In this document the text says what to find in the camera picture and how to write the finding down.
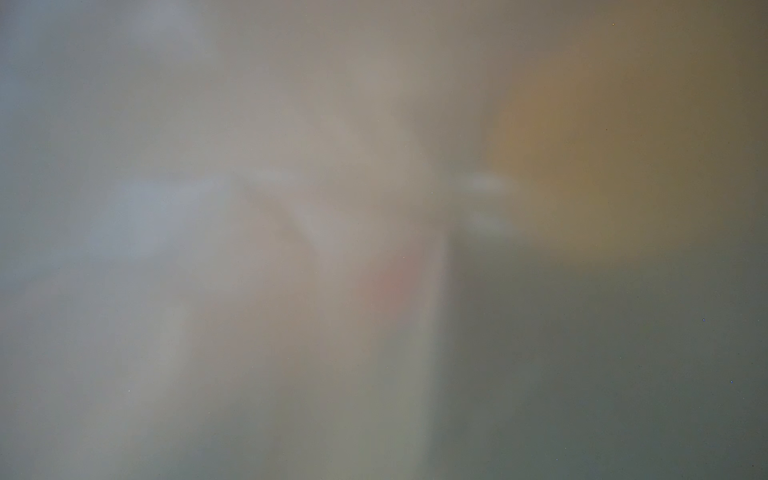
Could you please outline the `translucent plastic bag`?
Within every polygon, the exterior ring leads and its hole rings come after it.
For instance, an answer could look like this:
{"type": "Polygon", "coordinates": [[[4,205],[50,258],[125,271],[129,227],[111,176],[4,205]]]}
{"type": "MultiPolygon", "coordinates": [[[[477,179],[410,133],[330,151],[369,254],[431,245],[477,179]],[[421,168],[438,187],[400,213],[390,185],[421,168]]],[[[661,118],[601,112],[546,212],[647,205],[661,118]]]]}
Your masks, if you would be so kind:
{"type": "Polygon", "coordinates": [[[763,479],[763,1],[5,1],[5,479],[763,479]]]}

